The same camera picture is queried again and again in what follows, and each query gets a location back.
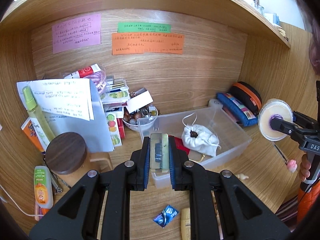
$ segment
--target blue wrapper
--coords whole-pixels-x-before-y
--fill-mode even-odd
[[[178,213],[179,211],[174,207],[167,205],[166,208],[153,219],[153,221],[164,228]]]

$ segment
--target wooden lid jar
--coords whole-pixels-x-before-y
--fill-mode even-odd
[[[88,171],[100,171],[98,161],[107,160],[112,169],[109,154],[103,154],[104,157],[99,154],[97,156],[90,154],[81,135],[67,132],[50,142],[45,160],[50,170],[72,187]]]

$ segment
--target paper document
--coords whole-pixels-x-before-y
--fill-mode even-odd
[[[90,79],[49,79],[18,82],[17,88],[26,107],[22,89],[30,86],[43,112],[93,120]]]
[[[103,110],[98,90],[92,80],[89,81],[89,96],[94,115],[94,120],[84,120],[74,118],[61,114],[53,114],[43,112],[52,132],[58,136],[65,132],[76,132],[80,134],[86,142],[88,149],[91,153],[95,152],[112,152],[114,150],[111,134],[107,119]]]
[[[101,44],[101,14],[92,14],[52,26],[53,54]]]
[[[157,33],[170,33],[171,25],[163,23],[118,23],[119,33],[132,33],[132,32],[157,32]]]
[[[178,33],[112,33],[112,55],[144,52],[182,54],[184,35]]]

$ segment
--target pink toy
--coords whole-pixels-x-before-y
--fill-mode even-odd
[[[297,169],[298,165],[296,160],[289,160],[287,163],[287,169],[288,171],[291,171],[292,173],[294,173]]]
[[[281,158],[284,160],[284,163],[287,166],[288,171],[294,173],[298,167],[296,160],[289,160],[288,161],[288,158],[283,154],[283,152],[280,150],[280,148],[275,143],[273,143],[273,146],[277,149],[277,152],[279,153]]]

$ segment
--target green sticky note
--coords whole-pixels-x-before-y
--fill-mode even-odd
[[[170,33],[171,25],[163,23],[118,23],[119,33],[153,32]]]

